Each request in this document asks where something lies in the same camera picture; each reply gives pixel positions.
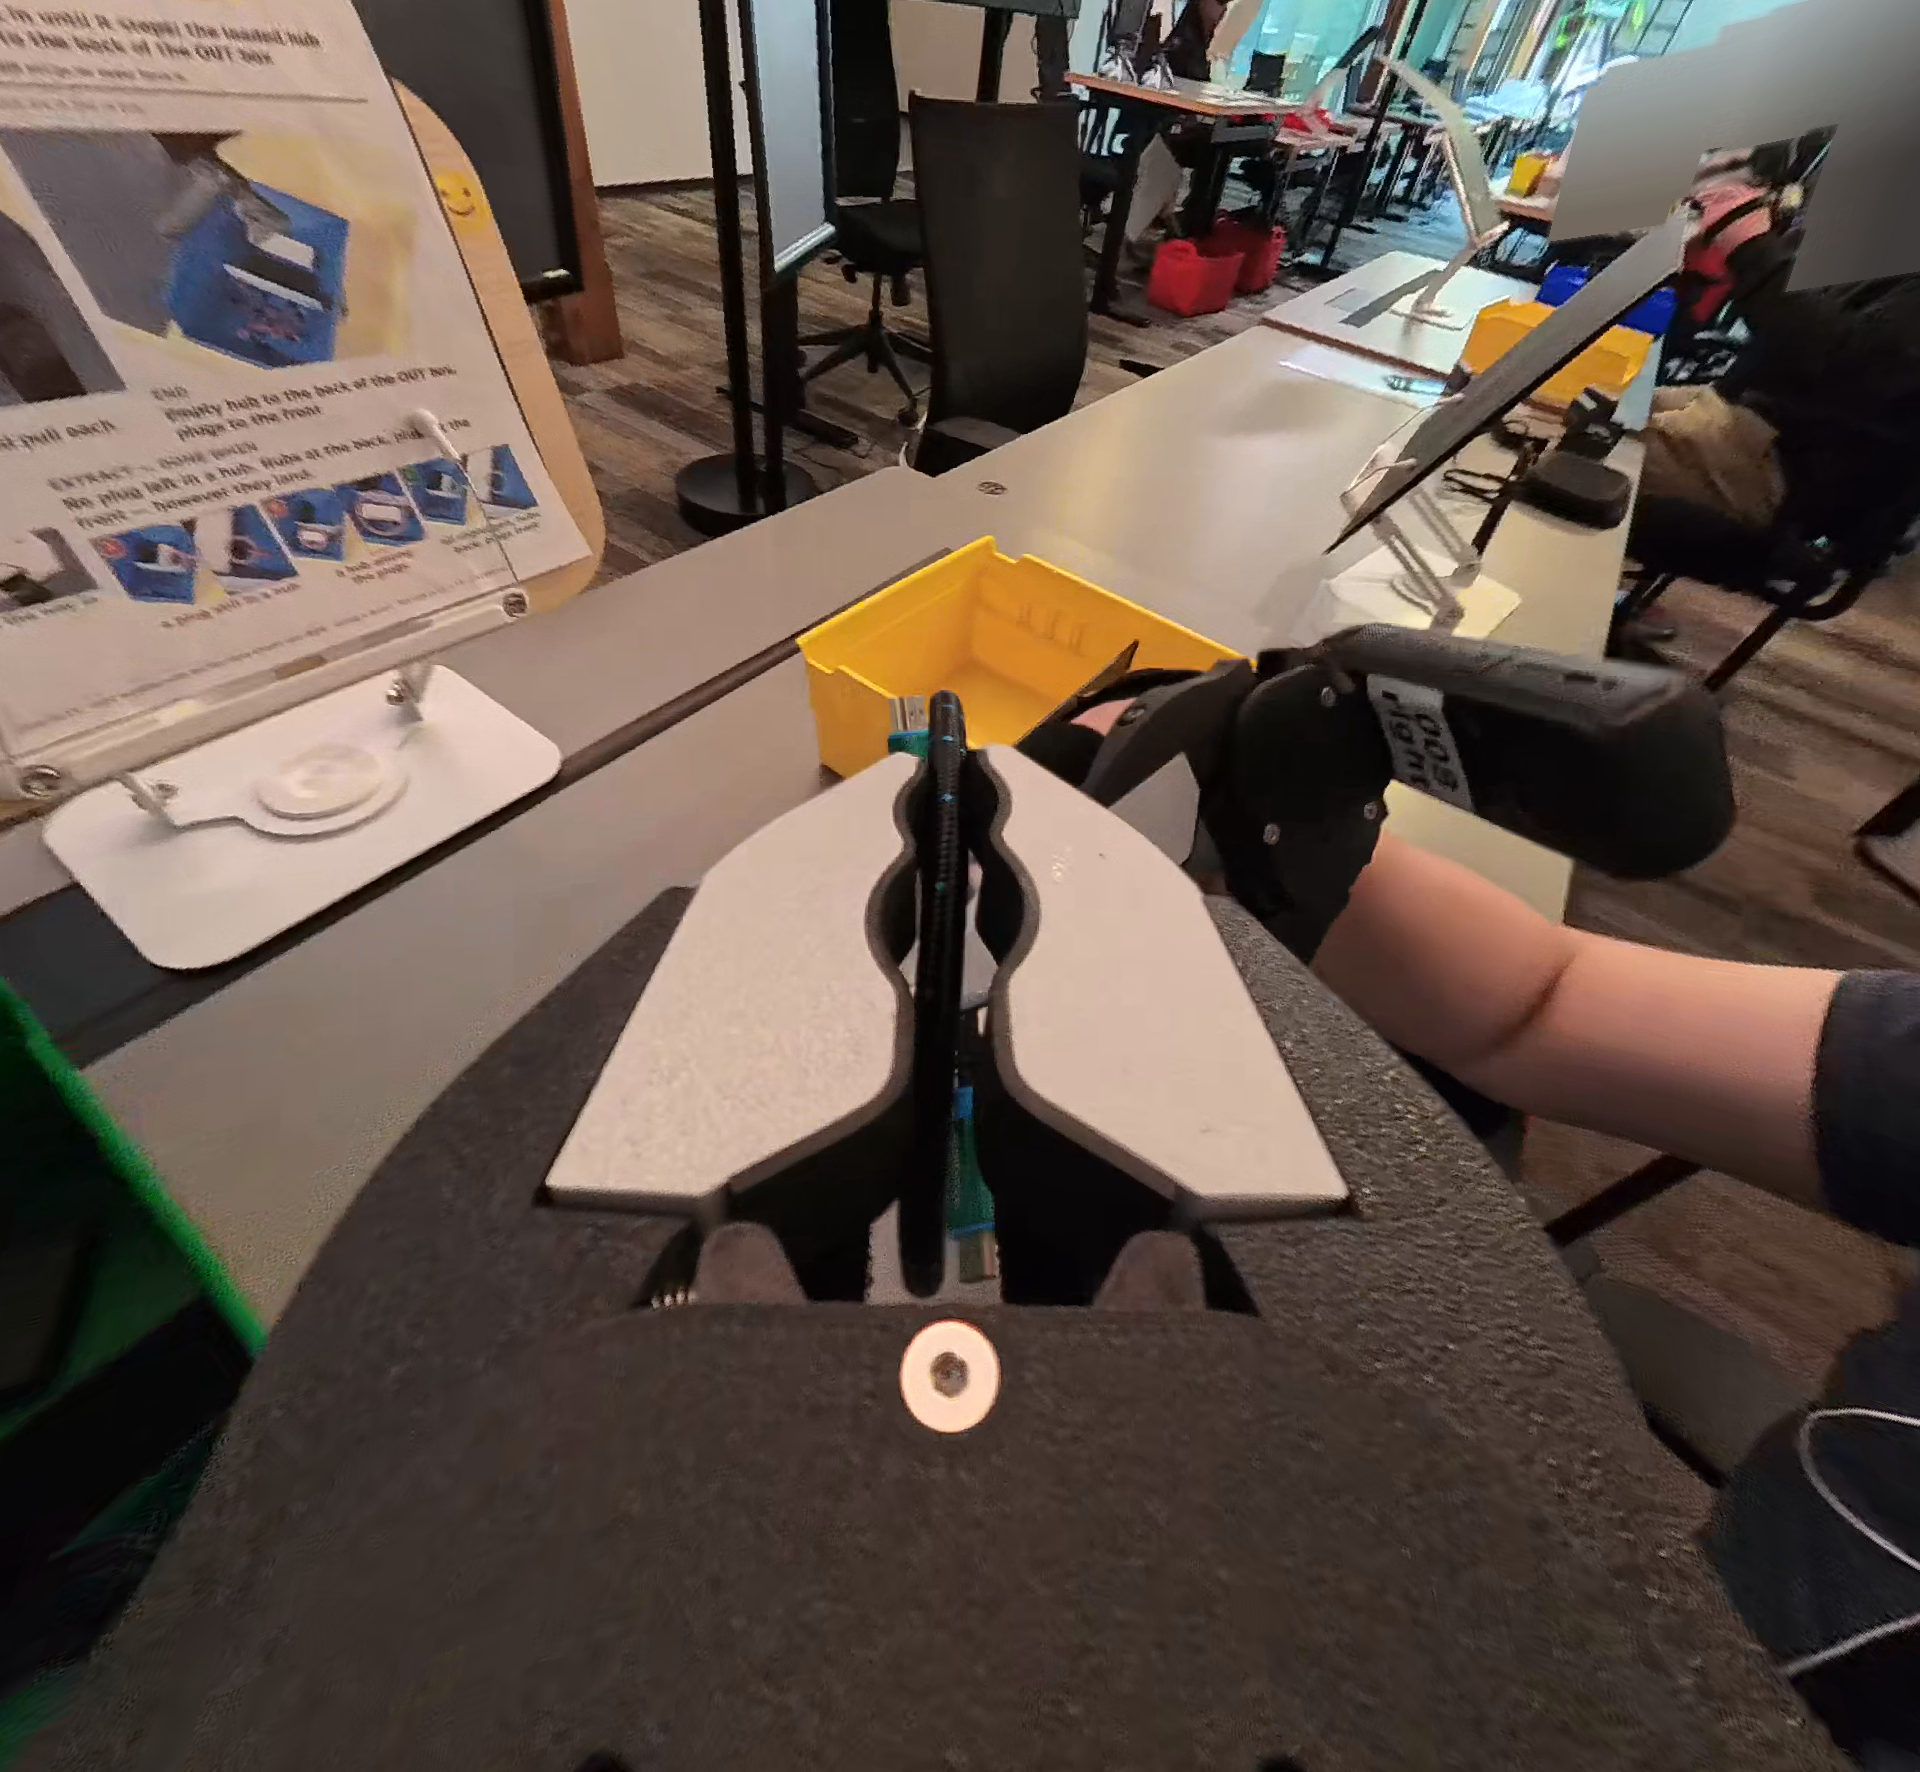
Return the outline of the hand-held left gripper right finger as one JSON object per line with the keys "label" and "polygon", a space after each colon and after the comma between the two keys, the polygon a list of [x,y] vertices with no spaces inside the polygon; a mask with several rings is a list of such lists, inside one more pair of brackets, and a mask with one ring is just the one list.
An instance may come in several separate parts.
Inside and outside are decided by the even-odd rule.
{"label": "hand-held left gripper right finger", "polygon": [[1198,883],[1027,752],[975,752],[979,932],[1010,1099],[1185,1222],[1345,1209],[1345,1181]]}

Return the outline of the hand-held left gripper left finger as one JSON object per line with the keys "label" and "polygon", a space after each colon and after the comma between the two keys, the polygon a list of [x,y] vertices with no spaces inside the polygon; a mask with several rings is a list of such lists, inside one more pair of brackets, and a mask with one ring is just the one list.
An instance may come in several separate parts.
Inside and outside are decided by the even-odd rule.
{"label": "hand-held left gripper left finger", "polygon": [[553,1203],[710,1222],[905,1095],[920,779],[890,752],[705,872],[547,1172]]}

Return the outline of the braided hdmi cable green plugs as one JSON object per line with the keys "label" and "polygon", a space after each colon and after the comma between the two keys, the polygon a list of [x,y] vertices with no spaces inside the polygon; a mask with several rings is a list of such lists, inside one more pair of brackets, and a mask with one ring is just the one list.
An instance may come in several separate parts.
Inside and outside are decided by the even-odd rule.
{"label": "braided hdmi cable green plugs", "polygon": [[909,1134],[900,1175],[900,1274],[917,1299],[934,1298],[948,1258],[962,1277],[988,1276],[996,1209],[981,1173],[971,1084],[974,1008],[966,999],[971,850],[966,831],[969,742],[953,689],[924,698],[909,835],[917,873]]}

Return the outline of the yellow plastic bin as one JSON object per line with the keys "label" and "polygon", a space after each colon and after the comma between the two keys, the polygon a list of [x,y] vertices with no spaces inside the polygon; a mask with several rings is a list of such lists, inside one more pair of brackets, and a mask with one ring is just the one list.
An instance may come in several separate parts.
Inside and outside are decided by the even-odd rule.
{"label": "yellow plastic bin", "polygon": [[1641,378],[1656,336],[1636,326],[1610,324],[1581,344],[1575,326],[1557,326],[1557,320],[1564,318],[1572,318],[1572,298],[1560,304],[1512,298],[1485,305],[1452,366],[1452,381],[1473,379],[1517,347],[1537,344],[1540,351],[1532,363],[1551,352],[1560,352],[1564,363],[1525,392],[1529,404],[1563,412],[1590,392],[1620,399]]}
{"label": "yellow plastic bin", "polygon": [[820,765],[890,750],[894,702],[953,692],[975,744],[1013,744],[1123,651],[1129,672],[1207,669],[1236,651],[1044,559],[975,538],[799,636]]}

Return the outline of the green plastic bin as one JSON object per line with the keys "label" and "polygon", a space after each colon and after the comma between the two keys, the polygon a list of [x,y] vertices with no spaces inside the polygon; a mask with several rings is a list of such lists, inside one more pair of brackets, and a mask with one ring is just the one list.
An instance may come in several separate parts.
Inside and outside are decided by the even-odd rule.
{"label": "green plastic bin", "polygon": [[147,1579],[263,1324],[12,990],[1,1005],[1,1687],[50,1695]]}

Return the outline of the person's right forearm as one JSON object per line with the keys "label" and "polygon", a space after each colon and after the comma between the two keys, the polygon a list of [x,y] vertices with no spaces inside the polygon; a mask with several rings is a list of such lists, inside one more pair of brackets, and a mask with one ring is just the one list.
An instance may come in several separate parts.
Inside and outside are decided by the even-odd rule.
{"label": "person's right forearm", "polygon": [[1836,970],[1577,931],[1391,835],[1312,970],[1379,1039],[1497,1105],[1828,1209],[1811,1094]]}

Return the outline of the black tablet on stand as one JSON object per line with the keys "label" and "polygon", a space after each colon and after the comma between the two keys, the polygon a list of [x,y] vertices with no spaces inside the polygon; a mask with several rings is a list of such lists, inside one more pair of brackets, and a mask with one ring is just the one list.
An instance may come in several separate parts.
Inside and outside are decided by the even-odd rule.
{"label": "black tablet on stand", "polygon": [[[1681,200],[1666,220],[1643,234],[1631,248],[1572,294],[1572,318],[1557,326],[1575,326],[1580,342],[1597,330],[1615,324],[1621,316],[1670,279],[1685,262],[1687,250],[1700,232],[1701,205],[1693,198]],[[1352,537],[1382,523],[1400,499],[1408,497],[1433,473],[1443,469],[1471,440],[1488,432],[1504,413],[1525,402],[1525,392],[1564,363],[1560,352],[1532,363],[1537,344],[1517,347],[1508,358],[1488,368],[1459,393],[1444,395],[1437,408],[1404,440],[1398,455],[1385,462],[1362,492],[1357,508],[1329,543],[1329,551],[1347,544]]]}

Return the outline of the red plastic crate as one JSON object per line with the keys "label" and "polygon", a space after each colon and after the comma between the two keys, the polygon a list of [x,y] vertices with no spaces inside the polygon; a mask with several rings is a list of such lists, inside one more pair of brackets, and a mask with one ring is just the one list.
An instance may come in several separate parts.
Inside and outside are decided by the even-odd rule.
{"label": "red plastic crate", "polygon": [[1240,296],[1267,292],[1287,254],[1287,230],[1252,213],[1230,213],[1200,238],[1171,238],[1155,250],[1145,301],[1178,318],[1210,316]]}

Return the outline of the instruction sheet on stand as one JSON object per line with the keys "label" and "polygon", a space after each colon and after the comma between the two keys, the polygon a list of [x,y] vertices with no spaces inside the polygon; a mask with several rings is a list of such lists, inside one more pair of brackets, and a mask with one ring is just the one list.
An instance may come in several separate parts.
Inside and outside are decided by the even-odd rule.
{"label": "instruction sheet on stand", "polygon": [[[432,175],[437,169],[464,169],[481,183],[468,153],[445,122],[397,80],[392,80],[392,90],[405,127],[413,130],[427,172]],[[564,502],[564,510],[574,520],[586,544],[584,556],[543,569],[526,579],[524,587],[533,614],[547,614],[584,593],[601,572],[605,556],[603,502],[580,449],[564,393],[541,341],[541,329],[524,301],[495,220],[491,218],[490,226],[473,230],[455,230],[448,225],[448,230],[464,256],[468,279],[478,296],[490,334],[516,393],[523,422]]]}

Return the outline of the printed instruction sheet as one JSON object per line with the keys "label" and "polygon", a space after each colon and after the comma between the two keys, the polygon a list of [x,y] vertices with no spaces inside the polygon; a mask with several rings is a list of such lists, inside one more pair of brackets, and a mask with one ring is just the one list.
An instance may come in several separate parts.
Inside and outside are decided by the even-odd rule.
{"label": "printed instruction sheet", "polygon": [[350,0],[1,45],[7,770],[595,554]]}

